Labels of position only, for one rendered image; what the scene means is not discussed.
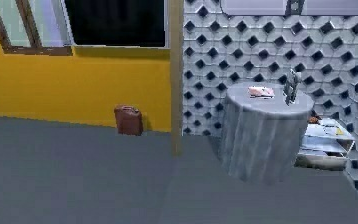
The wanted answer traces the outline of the tan wooden post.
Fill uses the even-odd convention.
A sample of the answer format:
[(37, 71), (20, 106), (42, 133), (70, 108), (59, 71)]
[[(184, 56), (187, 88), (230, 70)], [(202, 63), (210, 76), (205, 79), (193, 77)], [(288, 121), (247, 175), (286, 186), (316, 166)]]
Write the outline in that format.
[(170, 83), (171, 83), (171, 151), (181, 154), (182, 136), (182, 72), (183, 72), (183, 3), (169, 0)]

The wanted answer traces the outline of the white low shelf unit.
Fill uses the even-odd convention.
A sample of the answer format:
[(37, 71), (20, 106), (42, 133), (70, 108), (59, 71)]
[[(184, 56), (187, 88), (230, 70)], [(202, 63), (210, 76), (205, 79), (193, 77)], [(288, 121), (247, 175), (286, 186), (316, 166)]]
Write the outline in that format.
[(308, 125), (295, 162), (296, 167), (343, 171), (355, 138), (338, 121), (319, 119)]

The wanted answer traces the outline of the brown framed window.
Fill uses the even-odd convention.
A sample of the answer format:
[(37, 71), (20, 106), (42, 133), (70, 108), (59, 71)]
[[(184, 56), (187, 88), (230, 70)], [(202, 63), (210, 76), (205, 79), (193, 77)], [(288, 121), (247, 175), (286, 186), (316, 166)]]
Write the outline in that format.
[(0, 46), (5, 54), (72, 56), (65, 0), (0, 0)]

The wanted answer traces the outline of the pale grey wall cabinet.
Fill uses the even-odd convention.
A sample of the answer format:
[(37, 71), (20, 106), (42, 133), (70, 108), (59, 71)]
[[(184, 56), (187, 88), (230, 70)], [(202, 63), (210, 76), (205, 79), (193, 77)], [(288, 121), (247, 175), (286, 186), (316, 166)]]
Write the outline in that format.
[(358, 0), (220, 0), (234, 16), (358, 16)]

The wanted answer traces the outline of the grey round draped table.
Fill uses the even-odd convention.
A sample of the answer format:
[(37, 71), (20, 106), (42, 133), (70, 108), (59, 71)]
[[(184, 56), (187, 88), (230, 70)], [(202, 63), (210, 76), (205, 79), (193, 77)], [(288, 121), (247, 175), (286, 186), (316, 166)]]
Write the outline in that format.
[(274, 97), (252, 97), (252, 85), (242, 82), (227, 90), (218, 157), (234, 178), (276, 183), (294, 166), (314, 101), (299, 92), (286, 104), (283, 86), (274, 83), (267, 85)]

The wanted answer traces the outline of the dark wide window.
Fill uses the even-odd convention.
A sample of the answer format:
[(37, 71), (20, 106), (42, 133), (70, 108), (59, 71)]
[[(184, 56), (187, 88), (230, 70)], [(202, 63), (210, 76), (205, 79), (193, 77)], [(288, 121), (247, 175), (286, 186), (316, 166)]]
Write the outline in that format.
[(166, 0), (62, 0), (78, 46), (167, 48)]

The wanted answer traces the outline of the pink flat book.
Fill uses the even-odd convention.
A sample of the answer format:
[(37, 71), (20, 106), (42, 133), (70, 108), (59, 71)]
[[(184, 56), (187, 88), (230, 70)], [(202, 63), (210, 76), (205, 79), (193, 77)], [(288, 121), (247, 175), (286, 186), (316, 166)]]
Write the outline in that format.
[(248, 93), (251, 97), (272, 98), (275, 96), (272, 88), (263, 86), (251, 86), (248, 88)]

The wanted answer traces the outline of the brown jerry can tank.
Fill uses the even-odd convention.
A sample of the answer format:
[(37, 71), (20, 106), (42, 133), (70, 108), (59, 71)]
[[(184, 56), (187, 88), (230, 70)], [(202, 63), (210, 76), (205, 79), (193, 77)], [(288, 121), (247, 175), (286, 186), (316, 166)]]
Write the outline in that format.
[(118, 105), (114, 115), (119, 134), (140, 136), (143, 133), (142, 113), (137, 108)]

